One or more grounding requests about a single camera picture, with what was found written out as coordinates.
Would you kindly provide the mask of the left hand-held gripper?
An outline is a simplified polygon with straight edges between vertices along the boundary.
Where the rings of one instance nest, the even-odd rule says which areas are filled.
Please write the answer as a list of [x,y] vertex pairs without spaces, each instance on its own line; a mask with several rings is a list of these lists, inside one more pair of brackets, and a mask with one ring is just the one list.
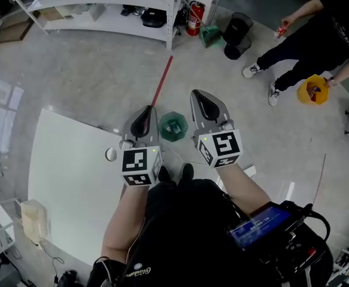
[[125,122],[122,133],[121,176],[125,184],[155,186],[163,163],[156,108],[146,105],[134,112]]

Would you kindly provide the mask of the green trash bin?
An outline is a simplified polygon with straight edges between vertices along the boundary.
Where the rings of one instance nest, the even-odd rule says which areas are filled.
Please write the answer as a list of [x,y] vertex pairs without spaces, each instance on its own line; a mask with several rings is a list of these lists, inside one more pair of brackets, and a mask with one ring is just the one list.
[[[180,124],[181,130],[182,132],[177,134],[177,135],[169,135],[166,131],[165,131],[165,124],[170,121],[170,120],[177,120],[177,122]],[[159,133],[160,136],[170,142],[176,142],[179,141],[181,139],[183,139],[186,136],[187,130],[188,130],[188,123],[186,121],[186,118],[184,115],[179,114],[175,111],[166,113],[164,115],[161,116],[160,121],[159,121]]]

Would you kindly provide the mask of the small blue item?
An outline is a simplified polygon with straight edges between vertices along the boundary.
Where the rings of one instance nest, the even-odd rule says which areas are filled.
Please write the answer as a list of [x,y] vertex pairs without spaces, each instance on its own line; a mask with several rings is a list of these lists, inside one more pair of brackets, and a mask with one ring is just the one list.
[[164,128],[169,135],[177,135],[182,132],[180,124],[177,122],[177,120],[168,121]]

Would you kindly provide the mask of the red-printed clear plastic wrapper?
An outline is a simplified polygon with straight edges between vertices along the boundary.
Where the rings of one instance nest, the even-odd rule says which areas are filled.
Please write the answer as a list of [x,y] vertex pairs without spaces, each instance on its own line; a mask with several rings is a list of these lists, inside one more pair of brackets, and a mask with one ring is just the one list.
[[278,41],[287,32],[287,25],[282,23],[274,32],[273,41]]

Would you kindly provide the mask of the person's left forearm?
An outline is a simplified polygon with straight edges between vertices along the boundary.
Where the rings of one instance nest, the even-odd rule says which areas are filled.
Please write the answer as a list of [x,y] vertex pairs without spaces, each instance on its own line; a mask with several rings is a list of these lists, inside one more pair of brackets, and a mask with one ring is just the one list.
[[149,187],[126,187],[105,230],[101,255],[126,263],[145,218]]

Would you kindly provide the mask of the person's left shoe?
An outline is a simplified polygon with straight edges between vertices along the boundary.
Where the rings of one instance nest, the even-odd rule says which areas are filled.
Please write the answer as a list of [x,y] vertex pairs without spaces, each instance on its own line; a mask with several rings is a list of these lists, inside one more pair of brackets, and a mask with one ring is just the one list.
[[157,176],[159,182],[170,183],[172,181],[169,171],[165,166],[161,166]]

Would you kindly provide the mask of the person's shoe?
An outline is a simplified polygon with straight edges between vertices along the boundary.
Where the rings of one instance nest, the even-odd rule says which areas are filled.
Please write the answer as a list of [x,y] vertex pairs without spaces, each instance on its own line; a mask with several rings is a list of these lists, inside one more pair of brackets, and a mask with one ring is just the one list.
[[190,163],[185,163],[181,170],[181,178],[179,181],[179,185],[184,185],[191,182],[194,178],[194,168]]
[[165,166],[161,166],[157,176],[159,182],[170,183],[172,181],[169,171]]

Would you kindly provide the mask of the person's right shoe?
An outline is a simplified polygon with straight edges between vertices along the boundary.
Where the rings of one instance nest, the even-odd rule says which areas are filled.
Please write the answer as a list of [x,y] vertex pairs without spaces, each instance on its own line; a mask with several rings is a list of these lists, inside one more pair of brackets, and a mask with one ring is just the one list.
[[184,185],[191,182],[194,178],[194,168],[190,163],[185,163],[181,170],[181,178],[179,181],[179,185]]

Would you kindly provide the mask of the green dustpan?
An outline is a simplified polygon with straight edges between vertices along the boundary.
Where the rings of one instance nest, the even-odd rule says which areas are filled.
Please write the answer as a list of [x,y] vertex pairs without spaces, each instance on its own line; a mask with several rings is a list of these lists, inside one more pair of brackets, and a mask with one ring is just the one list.
[[223,32],[217,26],[201,27],[199,38],[205,48],[209,48],[213,44],[219,42],[223,36]]

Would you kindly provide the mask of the red fire extinguisher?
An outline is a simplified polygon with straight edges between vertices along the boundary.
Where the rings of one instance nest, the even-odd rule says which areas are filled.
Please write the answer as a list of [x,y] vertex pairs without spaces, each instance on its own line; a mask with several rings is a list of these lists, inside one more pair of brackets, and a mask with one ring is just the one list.
[[196,36],[200,32],[201,20],[204,15],[205,5],[198,1],[191,1],[187,19],[186,31],[190,36]]

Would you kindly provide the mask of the yellow bucket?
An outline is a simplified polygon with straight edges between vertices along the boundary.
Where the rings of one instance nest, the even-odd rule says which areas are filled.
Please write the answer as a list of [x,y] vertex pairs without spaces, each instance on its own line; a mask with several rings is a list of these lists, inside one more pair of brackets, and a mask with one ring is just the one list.
[[329,87],[325,79],[318,75],[307,78],[297,90],[300,103],[309,105],[322,105],[329,97]]

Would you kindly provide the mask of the black bag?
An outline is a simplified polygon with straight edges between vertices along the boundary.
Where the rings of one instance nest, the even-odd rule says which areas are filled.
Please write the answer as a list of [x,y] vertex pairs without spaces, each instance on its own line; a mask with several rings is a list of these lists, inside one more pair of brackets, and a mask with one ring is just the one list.
[[161,28],[167,21],[166,11],[155,8],[146,8],[141,14],[141,21],[145,27]]

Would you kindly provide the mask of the white shelving rack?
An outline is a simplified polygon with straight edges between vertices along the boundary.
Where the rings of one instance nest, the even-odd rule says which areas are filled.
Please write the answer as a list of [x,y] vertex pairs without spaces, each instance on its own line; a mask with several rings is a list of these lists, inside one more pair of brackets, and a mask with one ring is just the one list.
[[[172,41],[175,36],[175,16],[181,6],[180,0],[33,0],[28,6],[21,0],[14,1],[43,32],[66,29],[123,33],[163,41],[167,50],[172,48]],[[48,8],[76,7],[87,4],[100,5],[105,10],[97,19],[91,19],[87,15],[75,13],[62,16],[57,20],[42,22],[34,16],[35,11]],[[166,16],[164,25],[160,28],[148,28],[143,25],[139,16],[123,16],[121,12],[124,5],[162,10]]]

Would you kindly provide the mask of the black chest monitor rig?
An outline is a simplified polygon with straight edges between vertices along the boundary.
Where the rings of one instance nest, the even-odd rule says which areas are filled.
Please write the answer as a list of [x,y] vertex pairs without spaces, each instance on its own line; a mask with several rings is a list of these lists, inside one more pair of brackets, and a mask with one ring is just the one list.
[[273,287],[325,287],[333,270],[333,256],[321,237],[306,225],[307,218],[330,224],[315,212],[292,201],[269,202],[230,230],[239,250]]

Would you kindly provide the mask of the beige desk organizer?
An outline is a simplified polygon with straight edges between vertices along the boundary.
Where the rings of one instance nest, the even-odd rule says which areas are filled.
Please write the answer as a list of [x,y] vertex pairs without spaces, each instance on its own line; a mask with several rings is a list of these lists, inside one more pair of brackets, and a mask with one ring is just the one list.
[[22,225],[25,235],[34,243],[48,236],[48,218],[46,208],[31,199],[21,202]]

